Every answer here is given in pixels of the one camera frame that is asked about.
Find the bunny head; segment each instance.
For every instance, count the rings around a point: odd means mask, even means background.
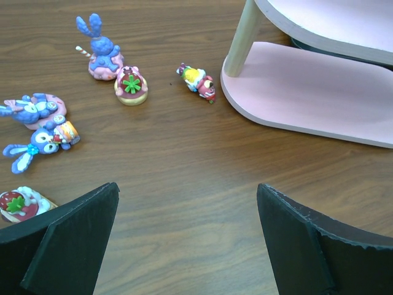
[[[6,106],[0,106],[0,117],[11,117],[23,124],[36,123],[40,114],[34,103],[23,100],[6,100]]]
[[[89,18],[91,31],[82,17],[76,18],[77,28],[82,34],[91,37],[91,49],[95,55],[108,55],[112,52],[114,45],[113,42],[101,35],[101,27],[103,25],[101,18],[98,14],[92,14]]]
[[[53,143],[53,131],[46,128],[37,129],[31,135],[30,144],[9,144],[2,152],[6,157],[22,155],[12,164],[11,171],[20,174],[27,170],[36,154],[53,154],[59,150],[59,145]]]

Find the dessert figurine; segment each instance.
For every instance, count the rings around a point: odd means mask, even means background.
[[[21,100],[5,100],[0,106],[0,117],[11,117],[30,130],[37,130],[48,121],[63,123],[67,109],[64,101],[55,95],[34,93],[23,95]]]
[[[215,102],[216,90],[214,88],[213,79],[207,76],[203,69],[194,69],[181,63],[176,72],[181,76],[192,92],[198,92],[201,97],[205,98],[210,103]]]
[[[6,157],[15,157],[22,153],[11,168],[12,173],[20,174],[27,170],[36,154],[53,154],[60,146],[70,149],[71,145],[79,140],[80,137],[70,122],[58,125],[50,121],[31,135],[29,144],[9,144],[2,154]]]
[[[147,82],[136,66],[124,66],[114,87],[117,98],[127,106],[137,106],[147,98]]]
[[[91,38],[91,50],[93,55],[86,52],[80,46],[76,47],[81,54],[89,58],[88,72],[97,80],[113,80],[116,78],[120,68],[123,67],[123,55],[120,53],[120,46],[114,45],[113,42],[101,35],[103,25],[98,14],[92,14],[89,18],[90,31],[82,19],[76,18],[77,28],[82,34]]]
[[[57,205],[27,186],[0,194],[2,218],[12,223],[25,221],[56,207]]]

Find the blue bunny figurine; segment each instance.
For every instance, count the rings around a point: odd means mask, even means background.
[[[5,100],[6,106],[0,106],[0,117],[11,117],[23,124],[34,124],[57,111],[57,104],[47,101],[44,93],[34,93],[33,96],[36,103],[28,95],[23,95],[21,100]]]
[[[91,30],[87,27],[82,17],[76,18],[77,28],[82,34],[91,37],[91,49],[95,54],[96,60],[90,62],[90,69],[95,71],[98,67],[109,68],[115,73],[121,66],[112,62],[112,57],[116,57],[120,53],[120,46],[114,45],[113,42],[101,35],[101,27],[103,25],[98,14],[92,14],[89,18]]]
[[[22,155],[12,164],[11,171],[14,174],[20,174],[27,170],[33,157],[37,154],[53,154],[57,152],[60,146],[63,149],[69,149],[69,143],[58,143],[55,140],[55,128],[58,124],[49,121],[44,127],[37,129],[30,138],[30,143],[9,144],[2,152],[6,157],[15,157],[17,154]]]

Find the blue flower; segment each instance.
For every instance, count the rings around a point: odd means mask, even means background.
[[[27,146],[27,153],[28,153],[29,155],[36,155],[36,154],[39,153],[39,149],[38,149],[38,147],[36,147],[35,145],[29,144],[29,145]]]

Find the shelf leg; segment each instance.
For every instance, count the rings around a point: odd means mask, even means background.
[[[224,73],[229,77],[238,77],[250,52],[252,43],[260,28],[263,14],[254,0],[246,0],[238,28],[232,40]]]

